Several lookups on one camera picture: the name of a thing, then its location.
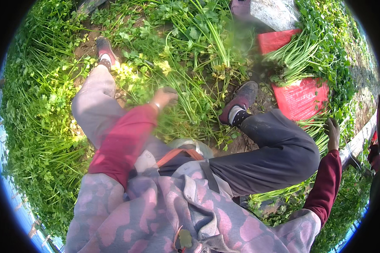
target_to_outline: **white sock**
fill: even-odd
[[[106,60],[108,60],[110,63],[111,63],[111,58],[110,58],[110,56],[108,55],[108,54],[103,54],[101,57],[100,57],[100,60],[102,60],[102,59],[106,59]]]
[[[245,110],[238,105],[234,106],[231,111],[229,111],[229,124],[233,125],[235,116],[239,114],[240,111]]]

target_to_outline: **worker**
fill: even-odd
[[[250,115],[258,85],[240,87],[219,116],[260,149],[205,160],[151,135],[157,116],[177,102],[158,89],[125,111],[110,74],[117,57],[96,40],[99,63],[72,102],[72,113],[98,149],[83,177],[66,236],[73,252],[308,252],[329,217],[341,180],[339,126],[328,119],[329,153],[319,161],[312,138],[280,110]],[[264,225],[233,197],[278,190],[318,169],[303,209],[276,227]]]

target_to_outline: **maroon sleeve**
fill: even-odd
[[[324,226],[331,213],[332,205],[338,194],[342,176],[342,163],[339,151],[334,149],[321,159],[314,187],[305,201],[305,209],[313,211]]]
[[[121,117],[101,143],[88,173],[104,173],[127,189],[130,170],[145,141],[157,125],[156,110],[150,105],[137,106]]]

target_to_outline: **pink camouflage jacket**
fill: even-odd
[[[139,106],[105,137],[82,179],[66,253],[309,252],[338,191],[338,168],[334,175],[331,171],[334,183],[327,183],[325,198],[321,183],[316,182],[312,190],[315,199],[324,203],[306,203],[288,222],[269,227],[235,204],[222,183],[220,194],[208,188],[200,167],[206,161],[190,161],[171,177],[160,176],[150,152],[139,156],[155,125],[153,109]],[[330,152],[327,161],[321,161],[323,166],[340,164],[337,154]],[[138,176],[128,181],[135,162]],[[321,176],[320,172],[327,176],[325,169],[319,169]],[[190,232],[191,246],[182,249],[175,240],[179,228]]]

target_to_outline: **shoe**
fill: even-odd
[[[239,106],[247,110],[249,106],[255,101],[258,94],[259,85],[254,81],[247,81],[244,83],[235,94],[234,98],[223,108],[223,113],[218,116],[218,119],[223,125],[232,125],[229,122],[229,112],[234,106]]]
[[[108,39],[104,38],[103,36],[97,37],[96,45],[99,58],[101,58],[103,54],[108,54],[111,58],[111,65],[119,65],[118,57],[113,52],[111,43]]]

